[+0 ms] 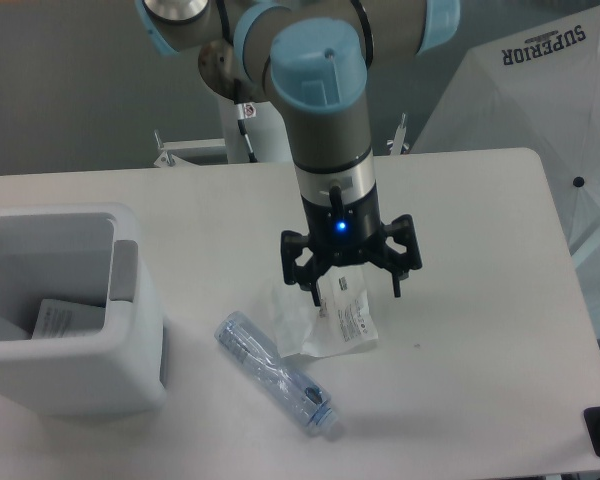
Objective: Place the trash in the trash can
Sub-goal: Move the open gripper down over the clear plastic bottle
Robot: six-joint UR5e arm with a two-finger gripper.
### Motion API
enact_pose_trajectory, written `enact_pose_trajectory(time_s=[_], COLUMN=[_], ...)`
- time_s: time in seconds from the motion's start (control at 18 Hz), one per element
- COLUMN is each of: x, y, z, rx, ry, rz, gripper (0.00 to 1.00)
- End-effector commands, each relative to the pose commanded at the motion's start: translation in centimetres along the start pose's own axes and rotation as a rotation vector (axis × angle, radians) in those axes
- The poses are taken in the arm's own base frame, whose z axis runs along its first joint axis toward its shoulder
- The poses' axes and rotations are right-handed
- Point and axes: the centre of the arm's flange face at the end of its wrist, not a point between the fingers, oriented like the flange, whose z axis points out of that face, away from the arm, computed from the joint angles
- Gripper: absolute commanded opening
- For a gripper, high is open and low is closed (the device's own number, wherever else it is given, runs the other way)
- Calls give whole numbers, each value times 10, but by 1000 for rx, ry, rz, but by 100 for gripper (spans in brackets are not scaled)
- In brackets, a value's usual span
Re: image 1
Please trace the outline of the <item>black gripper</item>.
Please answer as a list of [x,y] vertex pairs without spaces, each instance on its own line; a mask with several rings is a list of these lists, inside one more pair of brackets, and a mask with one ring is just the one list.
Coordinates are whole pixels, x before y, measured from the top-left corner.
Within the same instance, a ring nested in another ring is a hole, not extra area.
[[291,230],[281,233],[283,280],[311,293],[321,305],[318,281],[332,266],[371,263],[391,276],[395,298],[402,295],[401,282],[423,266],[413,217],[404,214],[390,224],[380,218],[376,186],[351,204],[330,200],[317,205],[302,199],[308,235]]

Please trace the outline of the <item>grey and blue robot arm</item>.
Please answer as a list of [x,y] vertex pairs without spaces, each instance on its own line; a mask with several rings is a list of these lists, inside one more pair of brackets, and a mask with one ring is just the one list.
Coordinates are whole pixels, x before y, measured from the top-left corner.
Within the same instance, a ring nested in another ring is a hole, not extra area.
[[370,263],[394,285],[422,266],[413,219],[381,219],[366,85],[377,62],[448,42],[457,1],[140,1],[155,45],[229,43],[242,75],[281,115],[308,230],[281,235],[284,281],[318,293],[333,267]]

